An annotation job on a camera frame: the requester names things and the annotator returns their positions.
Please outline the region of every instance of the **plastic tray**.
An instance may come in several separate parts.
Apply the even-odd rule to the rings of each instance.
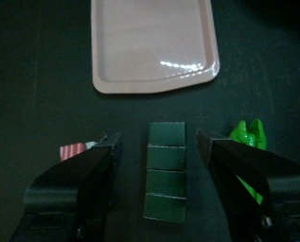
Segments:
[[[165,92],[219,73],[211,0],[93,0],[92,34],[103,93]]]

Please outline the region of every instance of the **dark table surface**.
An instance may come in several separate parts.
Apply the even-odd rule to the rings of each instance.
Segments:
[[[300,1],[214,0],[220,75],[156,95],[103,95],[92,83],[90,1],[0,0],[0,242],[24,214],[34,178],[58,147],[124,134],[107,241],[230,241],[196,129],[226,135],[266,123],[268,150],[300,163]],[[152,121],[188,125],[188,206],[181,225],[145,220]]]

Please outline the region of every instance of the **bright green object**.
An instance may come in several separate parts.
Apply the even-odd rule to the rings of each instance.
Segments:
[[[267,139],[263,121],[260,119],[255,119],[250,128],[247,128],[246,121],[243,120],[235,128],[235,130],[231,132],[231,139],[251,147],[256,147],[266,150]],[[264,197],[258,193],[252,186],[240,177],[238,178],[242,181],[243,186],[246,187],[251,196],[254,197],[259,205],[262,205]]]
[[[264,124],[260,119],[256,119],[250,128],[247,128],[246,121],[243,120],[235,130],[231,132],[232,140],[247,144],[251,147],[266,150],[267,139]]]

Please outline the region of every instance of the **red and white object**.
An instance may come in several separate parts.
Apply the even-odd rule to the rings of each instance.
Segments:
[[[61,161],[64,162],[73,156],[81,154],[86,151],[86,144],[85,143],[76,143],[69,146],[64,146],[60,148],[60,154],[61,154]]]

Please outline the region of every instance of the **stacked green blocks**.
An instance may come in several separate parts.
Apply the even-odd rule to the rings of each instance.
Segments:
[[[185,123],[151,123],[145,218],[185,221]]]

